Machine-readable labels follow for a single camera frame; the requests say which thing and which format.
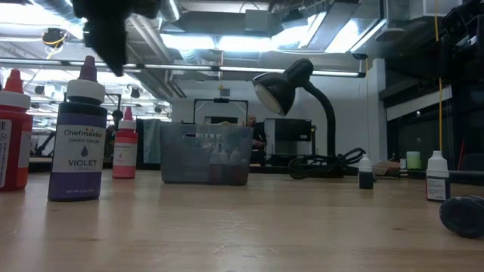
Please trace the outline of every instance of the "metal frame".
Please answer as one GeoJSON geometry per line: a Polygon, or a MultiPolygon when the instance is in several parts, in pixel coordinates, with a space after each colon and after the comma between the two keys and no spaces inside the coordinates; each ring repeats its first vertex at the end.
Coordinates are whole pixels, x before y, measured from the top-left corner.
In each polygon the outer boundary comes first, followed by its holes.
{"type": "Polygon", "coordinates": [[[210,101],[213,103],[244,103],[245,104],[245,123],[247,124],[247,121],[249,120],[249,101],[248,100],[230,100],[228,98],[213,98],[213,99],[195,99],[194,100],[194,117],[193,117],[193,123],[195,124],[195,117],[197,115],[197,111],[201,108],[197,109],[197,102],[198,101],[210,101]]]}

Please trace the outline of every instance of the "red squeeze bottle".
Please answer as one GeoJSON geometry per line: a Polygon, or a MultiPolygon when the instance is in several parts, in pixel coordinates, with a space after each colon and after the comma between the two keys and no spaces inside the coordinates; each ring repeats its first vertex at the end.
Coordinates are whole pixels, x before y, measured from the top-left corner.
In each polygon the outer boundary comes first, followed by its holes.
{"type": "Polygon", "coordinates": [[[12,70],[0,91],[0,191],[22,190],[27,185],[33,121],[26,114],[29,108],[20,71],[12,70]]]}
{"type": "Polygon", "coordinates": [[[131,107],[126,108],[119,131],[114,135],[113,178],[135,178],[138,133],[131,107]]]}

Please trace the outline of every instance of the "plastic storage bin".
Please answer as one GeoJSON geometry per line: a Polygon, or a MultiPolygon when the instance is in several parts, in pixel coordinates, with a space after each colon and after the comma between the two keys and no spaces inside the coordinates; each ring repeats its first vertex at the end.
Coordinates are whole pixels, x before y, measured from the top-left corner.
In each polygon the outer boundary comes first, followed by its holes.
{"type": "Polygon", "coordinates": [[[253,129],[238,125],[171,124],[160,128],[165,183],[245,185],[253,129]]]}

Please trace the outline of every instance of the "table surface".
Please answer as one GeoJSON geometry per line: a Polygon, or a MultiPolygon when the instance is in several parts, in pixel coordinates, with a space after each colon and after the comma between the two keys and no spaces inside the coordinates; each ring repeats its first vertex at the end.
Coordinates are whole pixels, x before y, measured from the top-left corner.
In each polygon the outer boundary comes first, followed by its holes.
{"type": "MultiPolygon", "coordinates": [[[[245,187],[103,176],[99,201],[48,202],[48,174],[0,194],[0,271],[479,271],[484,241],[460,238],[423,181],[292,181],[245,187]]],[[[484,188],[452,185],[454,195],[484,188]]]]}

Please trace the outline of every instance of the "desk lamp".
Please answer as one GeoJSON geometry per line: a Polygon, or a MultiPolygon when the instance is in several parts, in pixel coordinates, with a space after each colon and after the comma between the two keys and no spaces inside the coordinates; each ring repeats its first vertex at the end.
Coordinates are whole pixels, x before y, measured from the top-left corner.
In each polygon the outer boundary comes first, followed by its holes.
{"type": "Polygon", "coordinates": [[[360,161],[365,154],[361,148],[349,151],[345,155],[336,155],[336,118],[334,109],[327,96],[319,91],[310,81],[314,70],[312,62],[300,59],[287,68],[282,74],[265,73],[252,80],[256,95],[261,103],[273,113],[286,116],[293,106],[296,88],[303,87],[312,94],[323,106],[327,119],[327,156],[311,155],[294,159],[289,163],[291,177],[295,179],[308,178],[314,175],[325,178],[342,178],[343,170],[348,165],[360,161]],[[318,163],[317,167],[309,165],[318,163]]]}

